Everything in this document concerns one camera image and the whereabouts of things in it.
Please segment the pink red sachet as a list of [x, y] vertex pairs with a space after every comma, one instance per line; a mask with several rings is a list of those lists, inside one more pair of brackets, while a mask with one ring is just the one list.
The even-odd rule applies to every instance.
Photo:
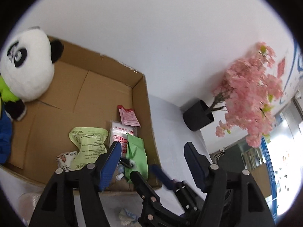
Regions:
[[132, 127], [141, 126], [133, 109], [126, 109], [122, 105], [118, 105], [117, 109], [119, 111], [121, 122], [123, 125]]

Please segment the red wall sign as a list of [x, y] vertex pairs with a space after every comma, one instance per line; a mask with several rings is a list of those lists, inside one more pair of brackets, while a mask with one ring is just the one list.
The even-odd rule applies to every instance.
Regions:
[[281, 78], [284, 75], [286, 66], [286, 58], [283, 57], [277, 65], [277, 78]]

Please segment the clear red-printed plastic bag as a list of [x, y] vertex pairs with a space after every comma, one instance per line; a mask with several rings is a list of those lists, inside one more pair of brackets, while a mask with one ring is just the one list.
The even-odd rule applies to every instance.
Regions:
[[128, 134], [137, 136], [137, 128], [121, 124], [118, 121], [111, 121], [109, 145], [111, 146], [114, 141], [118, 141], [121, 144], [122, 157], [126, 157]]

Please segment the blue knitted cloth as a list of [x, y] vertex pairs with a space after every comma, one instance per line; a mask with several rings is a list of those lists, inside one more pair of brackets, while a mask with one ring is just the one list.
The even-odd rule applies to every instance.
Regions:
[[0, 163], [4, 164], [11, 154], [12, 122], [4, 109], [1, 112]]

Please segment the light green printed pouch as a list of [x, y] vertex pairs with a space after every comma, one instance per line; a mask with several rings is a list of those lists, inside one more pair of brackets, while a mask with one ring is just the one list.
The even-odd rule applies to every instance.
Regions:
[[107, 153], [104, 144], [108, 131], [103, 128], [75, 127], [69, 133], [69, 139], [79, 152], [71, 162], [71, 170], [80, 170], [89, 163], [95, 163], [101, 154]]

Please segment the panda plush toy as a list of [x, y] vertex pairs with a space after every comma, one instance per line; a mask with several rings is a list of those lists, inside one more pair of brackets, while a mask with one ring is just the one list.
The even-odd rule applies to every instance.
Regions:
[[8, 43], [1, 55], [1, 100], [11, 120], [23, 119], [25, 103], [47, 91], [63, 51], [64, 44], [50, 40], [40, 27], [28, 29]]

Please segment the white illustrated snack packet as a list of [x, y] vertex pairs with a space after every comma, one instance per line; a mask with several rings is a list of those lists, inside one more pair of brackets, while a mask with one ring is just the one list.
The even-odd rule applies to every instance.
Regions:
[[76, 156], [77, 156], [77, 151], [66, 152], [58, 155], [56, 157], [58, 168], [63, 169], [65, 172], [70, 172], [71, 162], [75, 159]]

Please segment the green plastic bag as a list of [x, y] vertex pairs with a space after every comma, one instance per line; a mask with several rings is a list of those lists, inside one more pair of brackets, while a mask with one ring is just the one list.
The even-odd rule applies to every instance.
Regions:
[[147, 164], [147, 156], [144, 147], [144, 141], [142, 138], [127, 135], [128, 143], [127, 143], [127, 152], [126, 159], [131, 160], [135, 163], [131, 169], [125, 169], [125, 177], [128, 179], [128, 184], [131, 184], [132, 181], [130, 179], [130, 174], [133, 171], [138, 171], [145, 180], [148, 179], [148, 164]]

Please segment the black plant pot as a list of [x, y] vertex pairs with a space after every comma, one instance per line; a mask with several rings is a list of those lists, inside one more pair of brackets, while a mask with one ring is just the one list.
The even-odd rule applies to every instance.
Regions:
[[214, 116], [208, 111], [208, 105], [199, 100], [183, 113], [183, 121], [186, 126], [193, 132], [214, 122]]

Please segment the cardboard box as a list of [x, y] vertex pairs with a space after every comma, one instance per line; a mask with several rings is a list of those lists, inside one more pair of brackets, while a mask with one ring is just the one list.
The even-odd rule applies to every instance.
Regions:
[[27, 103], [25, 117], [13, 124], [8, 169], [35, 184], [46, 184], [57, 167], [56, 157], [76, 150], [69, 132], [75, 127], [109, 130], [111, 122], [120, 119], [119, 105], [135, 111], [147, 162], [159, 164], [146, 79], [141, 72], [69, 42], [64, 42], [54, 68], [47, 92]]

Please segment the pink blossom artificial tree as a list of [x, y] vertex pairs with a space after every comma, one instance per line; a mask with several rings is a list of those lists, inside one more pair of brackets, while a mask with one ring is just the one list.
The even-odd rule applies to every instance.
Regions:
[[283, 96], [282, 80], [267, 72], [274, 67], [275, 51], [258, 42], [225, 71], [214, 89], [214, 100], [207, 113], [225, 111], [224, 121], [216, 126], [216, 136], [224, 137], [233, 127], [247, 131], [246, 142], [257, 148], [262, 137], [272, 131], [273, 101]]

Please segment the orange labelled clear jar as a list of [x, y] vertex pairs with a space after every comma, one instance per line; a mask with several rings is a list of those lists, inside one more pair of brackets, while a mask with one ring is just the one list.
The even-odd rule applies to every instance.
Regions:
[[41, 192], [24, 193], [18, 199], [17, 211], [25, 226], [28, 226]]

